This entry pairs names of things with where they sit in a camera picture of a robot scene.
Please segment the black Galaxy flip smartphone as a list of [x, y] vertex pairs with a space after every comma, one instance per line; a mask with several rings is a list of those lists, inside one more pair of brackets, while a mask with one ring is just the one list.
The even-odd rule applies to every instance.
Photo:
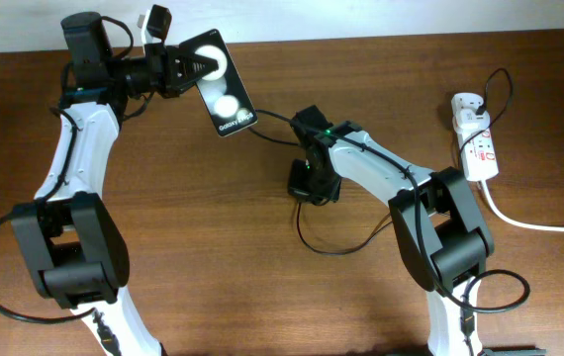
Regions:
[[214, 59], [219, 66], [196, 82], [217, 134], [229, 136], [256, 124], [254, 107], [221, 33], [212, 29], [179, 46]]

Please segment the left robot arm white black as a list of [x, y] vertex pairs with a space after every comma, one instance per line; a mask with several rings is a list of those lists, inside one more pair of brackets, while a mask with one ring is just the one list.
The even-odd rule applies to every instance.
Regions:
[[142, 21], [143, 55], [115, 53], [107, 17], [81, 12], [61, 22], [71, 60], [53, 113], [61, 132], [49, 174], [11, 225], [37, 292], [83, 321], [108, 355], [162, 355], [128, 288], [126, 243], [102, 192], [111, 148], [131, 118], [131, 99], [178, 97], [218, 64], [165, 44], [171, 14], [154, 5]]

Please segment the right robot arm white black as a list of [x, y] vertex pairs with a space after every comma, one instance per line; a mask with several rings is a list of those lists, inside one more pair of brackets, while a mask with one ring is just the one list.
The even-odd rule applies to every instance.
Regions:
[[487, 355], [477, 332], [477, 316], [509, 312], [525, 303], [521, 296], [500, 307], [477, 304], [481, 282], [496, 275], [486, 267], [494, 238], [463, 173], [418, 167], [377, 144], [361, 126], [330, 123], [315, 106], [289, 122], [304, 160], [292, 164], [288, 192], [299, 204], [336, 202], [341, 182], [360, 185], [389, 209], [402, 261], [426, 292], [430, 333], [427, 355]]

